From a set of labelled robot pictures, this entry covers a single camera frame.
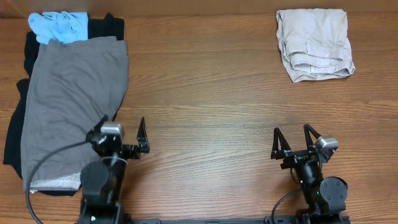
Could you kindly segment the beige khaki shorts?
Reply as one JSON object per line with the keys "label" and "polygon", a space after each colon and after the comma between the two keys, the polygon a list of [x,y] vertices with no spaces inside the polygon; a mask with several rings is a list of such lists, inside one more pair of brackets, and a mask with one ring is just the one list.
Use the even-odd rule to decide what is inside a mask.
{"label": "beige khaki shorts", "polygon": [[276,12],[282,64],[294,83],[346,78],[356,70],[342,9]]}

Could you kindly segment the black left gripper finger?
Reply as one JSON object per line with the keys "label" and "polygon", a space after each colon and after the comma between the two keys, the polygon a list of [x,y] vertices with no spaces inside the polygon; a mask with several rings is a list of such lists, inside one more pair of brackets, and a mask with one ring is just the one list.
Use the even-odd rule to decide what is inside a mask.
{"label": "black left gripper finger", "polygon": [[105,115],[100,119],[100,121],[99,121],[92,129],[90,129],[90,130],[87,132],[85,140],[86,140],[86,141],[90,141],[90,140],[92,140],[92,138],[94,137],[95,134],[100,133],[100,132],[101,132],[101,127],[102,127],[102,125],[103,125],[106,121],[108,121],[108,115],[105,114]]}
{"label": "black left gripper finger", "polygon": [[146,121],[144,117],[142,117],[141,119],[140,126],[137,132],[137,141],[141,153],[150,152],[149,140],[146,133]]}

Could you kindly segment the grey shorts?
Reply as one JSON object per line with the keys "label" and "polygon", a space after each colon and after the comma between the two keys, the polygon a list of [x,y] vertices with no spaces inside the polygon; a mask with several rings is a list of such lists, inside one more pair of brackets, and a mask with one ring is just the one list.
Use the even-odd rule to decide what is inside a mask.
{"label": "grey shorts", "polygon": [[27,92],[21,137],[23,182],[32,190],[76,190],[82,168],[98,155],[85,142],[127,92],[127,43],[114,36],[39,48]]}

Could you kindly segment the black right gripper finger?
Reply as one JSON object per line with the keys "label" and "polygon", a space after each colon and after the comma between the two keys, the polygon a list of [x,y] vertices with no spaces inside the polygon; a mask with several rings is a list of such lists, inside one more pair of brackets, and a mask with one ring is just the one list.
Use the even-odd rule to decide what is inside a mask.
{"label": "black right gripper finger", "polygon": [[308,123],[304,124],[303,130],[305,134],[307,149],[311,150],[314,146],[314,142],[312,141],[312,136],[315,139],[318,139],[319,137],[321,137],[321,135],[317,131],[315,131],[315,129],[311,127]]}
{"label": "black right gripper finger", "polygon": [[279,128],[274,129],[271,159],[284,159],[292,152],[286,138]]}

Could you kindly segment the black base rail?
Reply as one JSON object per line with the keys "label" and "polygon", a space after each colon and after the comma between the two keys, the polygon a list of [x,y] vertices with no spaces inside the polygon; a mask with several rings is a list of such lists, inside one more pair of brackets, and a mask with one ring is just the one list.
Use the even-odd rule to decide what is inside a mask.
{"label": "black base rail", "polygon": [[160,220],[153,219],[133,219],[130,224],[298,224],[299,221],[294,216],[275,216],[274,222],[271,216],[264,218],[234,218],[234,219],[202,219],[202,220]]}

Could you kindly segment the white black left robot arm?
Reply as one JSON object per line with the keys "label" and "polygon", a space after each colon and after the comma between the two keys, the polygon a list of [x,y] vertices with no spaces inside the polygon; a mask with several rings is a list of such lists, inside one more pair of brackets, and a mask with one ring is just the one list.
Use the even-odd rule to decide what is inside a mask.
{"label": "white black left robot arm", "polygon": [[119,198],[130,159],[140,159],[150,151],[145,119],[137,132],[137,144],[124,144],[122,124],[104,116],[86,135],[86,141],[100,156],[99,161],[86,165],[80,174],[82,199],[78,223],[132,223]]}

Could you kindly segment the light blue garment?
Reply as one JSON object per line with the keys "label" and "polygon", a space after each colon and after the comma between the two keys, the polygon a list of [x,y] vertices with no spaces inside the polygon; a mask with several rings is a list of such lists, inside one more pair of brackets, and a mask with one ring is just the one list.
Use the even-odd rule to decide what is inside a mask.
{"label": "light blue garment", "polygon": [[32,13],[28,24],[40,44],[50,40],[63,44],[88,40],[88,14],[86,12]]}

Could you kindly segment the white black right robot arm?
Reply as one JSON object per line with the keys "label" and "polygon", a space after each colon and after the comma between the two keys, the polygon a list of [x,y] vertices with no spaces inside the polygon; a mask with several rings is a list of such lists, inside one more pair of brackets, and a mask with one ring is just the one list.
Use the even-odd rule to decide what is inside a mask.
{"label": "white black right robot arm", "polygon": [[277,223],[275,211],[287,198],[303,193],[307,207],[296,211],[291,223],[349,223],[346,210],[348,184],[339,177],[324,178],[322,170],[338,148],[338,141],[324,138],[309,124],[303,126],[306,149],[293,151],[279,128],[274,129],[271,159],[281,160],[280,167],[288,169],[300,188],[283,196],[274,205],[271,223]]}

